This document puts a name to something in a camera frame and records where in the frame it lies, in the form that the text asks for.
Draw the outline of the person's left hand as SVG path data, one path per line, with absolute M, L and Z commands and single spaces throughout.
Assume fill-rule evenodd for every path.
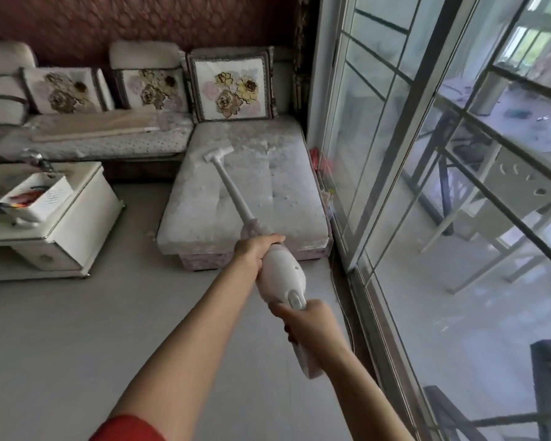
M 245 266 L 246 269 L 249 272 L 252 272 L 255 276 L 257 276 L 261 270 L 263 258 L 267 254 L 267 251 L 272 247 L 272 245 L 262 245 L 260 242 L 260 236 L 239 240 L 235 245 L 233 256 L 233 263 Z

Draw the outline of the person's right hand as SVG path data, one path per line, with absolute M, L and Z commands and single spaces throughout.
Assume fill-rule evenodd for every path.
M 347 341 L 330 306 L 309 299 L 301 318 L 280 318 L 290 341 L 297 342 L 318 358 L 348 349 Z

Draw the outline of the white handheld vacuum cleaner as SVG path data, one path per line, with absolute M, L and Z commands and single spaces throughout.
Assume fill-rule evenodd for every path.
M 145 384 L 151 379 L 152 385 L 157 385 L 157 379 L 166 379 L 172 362 L 176 362 L 176 373 L 200 381 L 199 386 L 187 386 L 187 390 L 193 391 L 195 398 L 198 392 L 203 398 L 213 384 L 253 283 L 258 285 L 267 304 L 283 303 L 295 310 L 306 307 L 305 274 L 284 244 L 272 245 L 257 276 L 233 261 L 232 257 L 198 303 L 155 351 L 137 379 L 145 379 Z

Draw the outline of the person's right forearm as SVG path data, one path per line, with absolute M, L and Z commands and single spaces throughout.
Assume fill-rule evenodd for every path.
M 331 382 L 353 441 L 415 441 L 344 341 L 321 341 L 309 350 Z

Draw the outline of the person's left forearm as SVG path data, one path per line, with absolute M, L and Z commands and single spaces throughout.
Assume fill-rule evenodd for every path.
M 157 348 L 112 410 L 134 416 L 165 441 L 192 441 L 260 259 L 237 255 Z

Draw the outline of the white sectional sofa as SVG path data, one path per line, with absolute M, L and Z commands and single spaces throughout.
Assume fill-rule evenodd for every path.
M 275 48 L 275 102 L 279 113 L 287 112 L 289 95 L 285 89 L 291 87 L 291 50 Z M 145 66 L 149 63 L 161 64 L 165 61 L 176 63 L 178 55 L 183 58 L 184 52 L 174 43 L 169 42 L 127 42 L 117 41 L 110 47 L 110 62 L 114 71 L 132 70 L 122 67 L 129 63 Z M 13 77 L 15 85 L 26 88 L 22 81 L 22 70 L 37 68 L 36 57 L 29 45 L 23 42 L 0 41 L 0 77 Z M 187 112 L 150 113 L 148 118 L 161 118 L 159 130 L 114 134 L 107 136 L 86 137 L 81 139 L 41 140 L 34 138 L 48 128 L 60 122 L 59 115 L 29 115 L 21 126 L 0 124 L 0 162 L 22 162 L 25 150 L 36 150 L 49 162 L 102 162 L 112 182 L 153 182 L 175 180 L 179 167 L 186 156 L 186 168 L 193 169 L 187 147 L 194 136 L 195 149 L 203 143 L 202 132 L 196 131 L 192 115 Z M 262 143 L 275 143 L 275 138 L 283 138 L 284 144 L 293 145 L 292 149 L 299 155 L 298 164 L 309 165 L 307 150 L 300 150 L 300 143 L 305 143 L 300 123 L 292 116 L 279 115 L 274 125 L 264 120 L 243 121 L 234 128 L 235 143 L 251 143 L 251 138 L 264 138 Z M 310 236 L 309 230 L 316 231 L 316 218 L 307 222 L 307 230 L 300 230 L 299 237 L 288 235 L 288 248 L 298 261 L 315 260 L 328 257 L 332 248 L 332 230 L 327 224 L 327 237 L 324 231 Z M 227 242 L 226 249 L 213 249 L 211 243 L 190 243 L 178 241 L 173 228 L 162 232 L 160 250 L 163 254 L 177 256 L 185 269 L 190 271 L 212 270 L 223 267 L 232 251 Z

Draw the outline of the sliding glass door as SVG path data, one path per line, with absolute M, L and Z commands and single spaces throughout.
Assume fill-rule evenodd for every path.
M 551 441 L 551 0 L 341 0 L 318 176 L 421 441 Z

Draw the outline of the floral cushion with dark border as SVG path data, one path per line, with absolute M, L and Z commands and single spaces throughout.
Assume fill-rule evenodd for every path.
M 272 46 L 197 49 L 183 65 L 195 124 L 277 117 Z
M 152 105 L 157 111 L 190 113 L 183 69 L 116 69 L 118 92 L 125 109 Z
M 100 68 L 28 67 L 21 69 L 31 105 L 41 115 L 101 113 L 115 109 Z

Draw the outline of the dark patterned curtain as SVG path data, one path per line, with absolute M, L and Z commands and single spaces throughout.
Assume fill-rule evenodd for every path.
M 293 109 L 305 118 L 316 48 L 321 0 L 295 0 L 293 38 Z

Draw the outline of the red sleeve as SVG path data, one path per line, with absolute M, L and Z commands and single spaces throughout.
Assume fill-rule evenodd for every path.
M 151 424 L 133 415 L 103 422 L 88 441 L 166 441 Z

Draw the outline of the beige folded blanket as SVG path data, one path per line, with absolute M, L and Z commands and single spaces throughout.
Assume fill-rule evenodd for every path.
M 54 115 L 50 122 L 43 121 L 32 127 L 30 140 L 41 143 L 84 140 L 157 132 L 161 129 L 157 110 L 149 105 L 139 109 Z

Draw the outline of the white coffee table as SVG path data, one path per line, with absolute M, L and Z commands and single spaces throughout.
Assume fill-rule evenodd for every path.
M 125 208 L 101 162 L 53 166 L 73 196 L 42 223 L 15 221 L 0 209 L 0 281 L 88 277 Z M 38 172 L 28 164 L 0 164 L 0 198 Z

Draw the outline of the balcony table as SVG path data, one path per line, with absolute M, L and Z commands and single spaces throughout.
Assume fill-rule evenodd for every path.
M 499 70 L 475 84 L 461 78 L 441 83 L 402 175 L 415 204 L 436 228 L 458 205 L 449 171 L 455 168 L 446 160 L 437 161 L 437 150 L 450 146 L 478 170 L 493 144 L 511 150 L 551 179 L 551 84 Z

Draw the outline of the white balcony chair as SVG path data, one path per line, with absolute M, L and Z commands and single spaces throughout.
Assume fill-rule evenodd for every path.
M 496 144 L 478 170 L 466 165 L 450 146 L 438 149 L 437 154 L 437 161 L 446 160 L 447 165 L 459 170 L 472 188 L 442 218 L 420 252 L 427 251 L 460 214 L 472 221 L 469 240 L 480 236 L 497 252 L 495 258 L 449 289 L 450 294 L 470 288 L 514 259 L 530 257 L 507 278 L 510 283 L 551 261 L 551 179 L 544 170 Z

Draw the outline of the white plastic basket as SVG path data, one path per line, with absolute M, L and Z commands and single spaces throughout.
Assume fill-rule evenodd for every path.
M 28 176 L 0 198 L 0 209 L 15 221 L 45 222 L 73 196 L 67 177 L 61 173 L 38 172 Z

